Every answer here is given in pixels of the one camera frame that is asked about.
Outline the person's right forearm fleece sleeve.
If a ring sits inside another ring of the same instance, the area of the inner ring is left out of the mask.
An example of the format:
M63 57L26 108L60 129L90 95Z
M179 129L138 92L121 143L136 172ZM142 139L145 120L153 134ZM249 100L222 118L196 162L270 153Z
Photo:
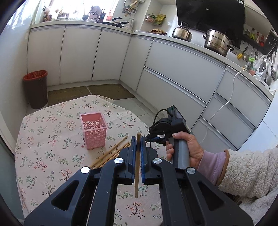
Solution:
M240 208L257 224L277 196L277 148L212 153L198 148L190 153L193 165L224 193L240 197Z

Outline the person's right hand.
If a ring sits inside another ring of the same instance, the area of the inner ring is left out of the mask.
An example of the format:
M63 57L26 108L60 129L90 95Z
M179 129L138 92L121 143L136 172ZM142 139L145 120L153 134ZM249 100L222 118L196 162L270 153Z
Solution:
M202 156L204 154L204 149L198 143L195 136L181 131L178 133L173 133L172 137L174 139L178 139L178 140L182 139L187 142L187 146L189 148L189 155L190 155L190 166L197 169L200 164L200 161L202 159ZM167 141L166 142L166 158L168 161L170 161L172 159L174 152L175 152L175 150L174 150L173 145L169 141Z

